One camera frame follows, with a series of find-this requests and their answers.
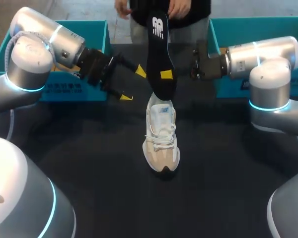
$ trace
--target insole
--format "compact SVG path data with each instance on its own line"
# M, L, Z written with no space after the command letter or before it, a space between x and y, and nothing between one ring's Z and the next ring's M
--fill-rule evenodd
M168 50L168 18L163 11L152 11L147 20L147 79L155 95L172 100L177 86L174 66Z

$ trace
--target black tabletop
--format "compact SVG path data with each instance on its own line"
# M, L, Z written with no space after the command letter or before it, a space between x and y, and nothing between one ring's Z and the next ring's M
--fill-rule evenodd
M113 45L146 65L147 51ZM190 47L171 46L178 68ZM78 238L270 238L269 197L298 173L295 137L253 129L245 100L210 100L210 84L180 77L174 100L177 176L151 173L142 143L149 84L117 68L114 85L134 100L42 104L16 111L12 142L65 193ZM0 114L0 137L8 128Z

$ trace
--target teal bin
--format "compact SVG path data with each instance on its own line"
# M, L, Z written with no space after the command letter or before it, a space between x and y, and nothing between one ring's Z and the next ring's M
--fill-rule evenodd
M107 21L57 21L86 40L86 46L111 54ZM11 39L9 33L0 47L0 75L4 74L4 52ZM41 102L106 101L107 93L66 72L51 72Z
M220 48L271 38L293 36L298 40L298 17L212 18L209 39L214 38L209 51L220 54ZM291 96L298 96L298 69L292 72ZM248 79L215 81L218 98L249 97Z

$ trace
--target white sneaker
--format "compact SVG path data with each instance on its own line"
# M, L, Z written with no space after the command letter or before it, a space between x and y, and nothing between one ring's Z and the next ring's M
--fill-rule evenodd
M175 171L180 151L175 135L175 109L171 101L161 101L155 94L149 99L146 111L147 134L143 143L145 158L156 172Z

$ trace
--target new balance logo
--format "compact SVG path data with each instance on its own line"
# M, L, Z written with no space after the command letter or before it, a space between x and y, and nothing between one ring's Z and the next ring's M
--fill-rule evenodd
M152 18L153 33L163 39L163 22L156 17Z
M168 113L169 108L161 108L160 113Z

